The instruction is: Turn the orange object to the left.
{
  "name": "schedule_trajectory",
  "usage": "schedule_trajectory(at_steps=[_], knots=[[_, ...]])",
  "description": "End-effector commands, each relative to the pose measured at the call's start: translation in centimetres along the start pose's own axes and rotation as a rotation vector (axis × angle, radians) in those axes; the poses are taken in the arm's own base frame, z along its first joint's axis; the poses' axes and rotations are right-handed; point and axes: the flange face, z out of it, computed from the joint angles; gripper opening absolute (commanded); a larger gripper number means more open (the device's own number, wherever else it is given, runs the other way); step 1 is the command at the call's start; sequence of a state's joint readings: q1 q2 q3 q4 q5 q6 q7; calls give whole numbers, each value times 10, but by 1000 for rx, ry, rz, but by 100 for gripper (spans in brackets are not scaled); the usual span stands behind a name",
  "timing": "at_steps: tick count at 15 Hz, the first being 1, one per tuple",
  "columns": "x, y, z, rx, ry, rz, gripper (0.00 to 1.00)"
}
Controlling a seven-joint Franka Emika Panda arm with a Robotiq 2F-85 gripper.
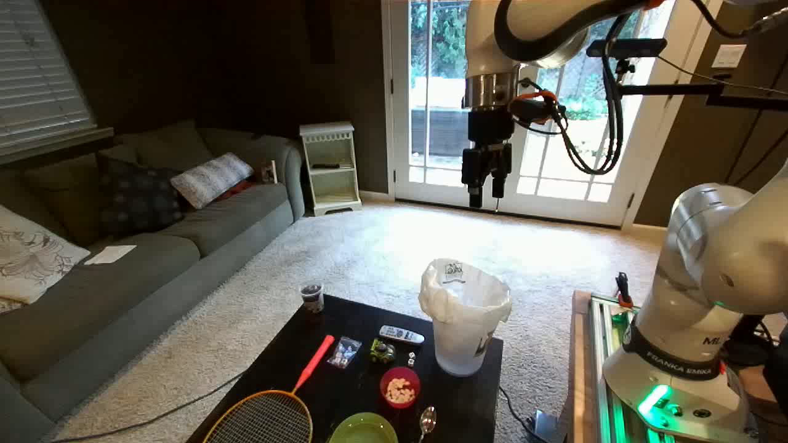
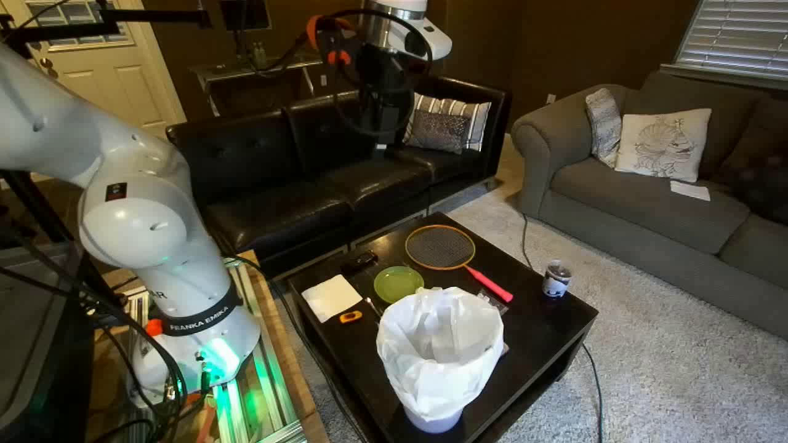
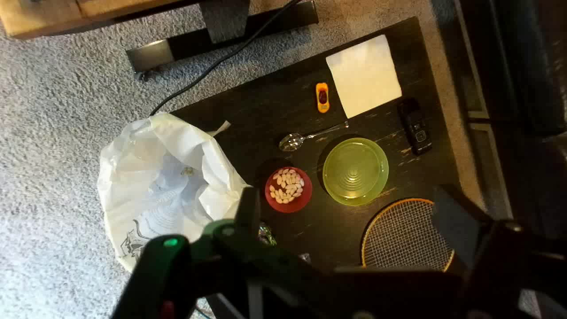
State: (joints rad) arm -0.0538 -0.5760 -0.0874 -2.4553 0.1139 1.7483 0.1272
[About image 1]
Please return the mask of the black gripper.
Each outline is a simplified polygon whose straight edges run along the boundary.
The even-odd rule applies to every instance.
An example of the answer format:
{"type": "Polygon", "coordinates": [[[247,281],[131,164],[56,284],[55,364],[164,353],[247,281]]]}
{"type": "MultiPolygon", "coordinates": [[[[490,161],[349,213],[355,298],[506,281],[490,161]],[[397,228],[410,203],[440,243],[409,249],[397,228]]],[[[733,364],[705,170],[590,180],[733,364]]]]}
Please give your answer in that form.
{"type": "Polygon", "coordinates": [[[462,174],[467,184],[467,202],[473,208],[483,203],[483,180],[493,177],[493,196],[504,196],[504,177],[513,170],[510,134],[515,123],[506,111],[470,111],[467,139],[462,149],[462,174]]]}

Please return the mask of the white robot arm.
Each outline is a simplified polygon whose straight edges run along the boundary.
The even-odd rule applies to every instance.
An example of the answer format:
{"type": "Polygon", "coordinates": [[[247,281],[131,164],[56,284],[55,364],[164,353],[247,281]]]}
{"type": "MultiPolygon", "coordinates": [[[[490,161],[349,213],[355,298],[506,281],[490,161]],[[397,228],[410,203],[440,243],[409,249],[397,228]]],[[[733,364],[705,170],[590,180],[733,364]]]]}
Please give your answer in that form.
{"type": "MultiPolygon", "coordinates": [[[[568,57],[595,21],[623,24],[662,0],[470,0],[465,26],[465,105],[470,109],[461,182],[473,203],[503,195],[510,134],[556,117],[543,95],[529,109],[518,90],[521,62],[568,57]]],[[[644,305],[604,361],[605,385],[641,424],[678,437],[751,443],[747,394],[721,347],[748,314],[785,307],[788,180],[758,192],[694,184],[669,212],[665,246],[644,305]]]]}

